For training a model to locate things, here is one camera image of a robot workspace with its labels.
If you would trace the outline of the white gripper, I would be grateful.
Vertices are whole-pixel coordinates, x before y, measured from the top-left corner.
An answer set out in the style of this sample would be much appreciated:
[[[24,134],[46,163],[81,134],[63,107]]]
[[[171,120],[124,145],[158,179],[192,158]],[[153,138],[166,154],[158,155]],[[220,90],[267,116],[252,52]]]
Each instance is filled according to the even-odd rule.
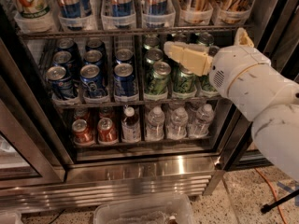
[[[271,64],[254,48],[247,30],[242,27],[236,31],[234,46],[220,49],[214,58],[208,55],[208,47],[184,42],[165,42],[164,53],[199,77],[207,75],[210,70],[209,82],[224,98],[228,97],[233,80],[242,72],[257,64]]]

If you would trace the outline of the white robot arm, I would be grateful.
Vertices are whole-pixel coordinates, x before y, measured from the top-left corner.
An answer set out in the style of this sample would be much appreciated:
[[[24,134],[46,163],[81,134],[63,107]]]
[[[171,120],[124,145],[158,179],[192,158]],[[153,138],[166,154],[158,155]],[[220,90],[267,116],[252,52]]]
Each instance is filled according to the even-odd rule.
[[[215,56],[201,45],[173,41],[164,44],[164,53],[197,76],[208,75],[220,96],[252,123],[251,137],[261,153],[299,180],[299,84],[271,66],[245,29]]]

